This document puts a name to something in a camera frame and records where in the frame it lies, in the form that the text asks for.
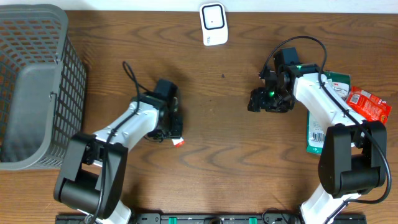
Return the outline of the red stick packet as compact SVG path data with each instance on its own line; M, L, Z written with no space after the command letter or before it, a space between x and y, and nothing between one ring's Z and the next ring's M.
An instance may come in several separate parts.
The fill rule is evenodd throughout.
M180 146L182 146L182 145L185 144L185 140L184 140L183 137L180 137L180 138L178 138L178 139L172 139L172 143L173 143L173 145L174 145L175 147L180 147Z

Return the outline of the green 3M wipes package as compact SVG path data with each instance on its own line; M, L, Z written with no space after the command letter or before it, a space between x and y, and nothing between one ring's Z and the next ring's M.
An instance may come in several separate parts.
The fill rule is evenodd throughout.
M351 88L351 77L348 74L337 73L332 71L326 71L325 75L328 79L329 84L337 92L337 94L343 99L349 95ZM307 149L306 151L312 154L320 155L322 153L323 144L325 140L325 133L321 126L314 118L314 116L307 113Z

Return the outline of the orange-red snack bag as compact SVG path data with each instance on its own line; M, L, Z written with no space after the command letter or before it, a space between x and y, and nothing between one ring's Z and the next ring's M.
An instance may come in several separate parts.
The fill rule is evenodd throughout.
M386 124L392 109L386 101L356 86L351 87L346 103L367 121L382 124Z

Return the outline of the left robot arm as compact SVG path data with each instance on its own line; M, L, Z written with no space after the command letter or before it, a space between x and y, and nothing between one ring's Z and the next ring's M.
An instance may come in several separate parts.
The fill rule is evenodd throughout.
M54 199L85 214L84 223L128 223L132 211L121 201L127 156L143 138L183 142L179 109L179 97L147 93L107 127L94 134L75 134Z

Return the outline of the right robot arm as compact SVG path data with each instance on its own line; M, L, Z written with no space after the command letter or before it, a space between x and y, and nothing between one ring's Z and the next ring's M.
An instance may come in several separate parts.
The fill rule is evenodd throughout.
M380 121L366 121L337 94L316 64L282 63L259 72L264 87L251 92L248 110L273 113L290 111L299 101L325 133L318 163L320 184L300 206L301 223L332 223L350 203L364 203L362 195L386 186L391 170L386 159L386 128Z

